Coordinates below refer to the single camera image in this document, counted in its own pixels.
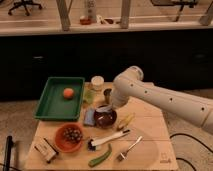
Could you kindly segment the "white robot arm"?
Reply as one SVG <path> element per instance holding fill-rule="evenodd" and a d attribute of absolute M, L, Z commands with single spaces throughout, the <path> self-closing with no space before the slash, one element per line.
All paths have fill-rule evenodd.
<path fill-rule="evenodd" d="M 213 100 L 177 92 L 143 82 L 144 73 L 131 66 L 113 80 L 110 103 L 121 108 L 130 97 L 141 99 L 164 111 L 176 114 L 187 122 L 213 135 Z"/>

